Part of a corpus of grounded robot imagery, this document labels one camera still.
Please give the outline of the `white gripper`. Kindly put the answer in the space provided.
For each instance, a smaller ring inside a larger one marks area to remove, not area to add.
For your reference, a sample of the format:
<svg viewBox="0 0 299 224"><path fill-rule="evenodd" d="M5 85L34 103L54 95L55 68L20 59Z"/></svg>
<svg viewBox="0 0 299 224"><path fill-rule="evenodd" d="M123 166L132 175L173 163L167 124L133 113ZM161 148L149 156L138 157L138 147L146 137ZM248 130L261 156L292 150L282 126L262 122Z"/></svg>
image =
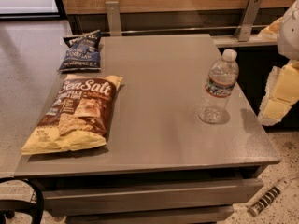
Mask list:
<svg viewBox="0 0 299 224"><path fill-rule="evenodd" d="M299 60L299 0L258 33L268 40L278 38L278 53L290 60ZM282 68L274 66L268 75L258 114L263 126L274 126L299 101L299 62L289 61Z"/></svg>

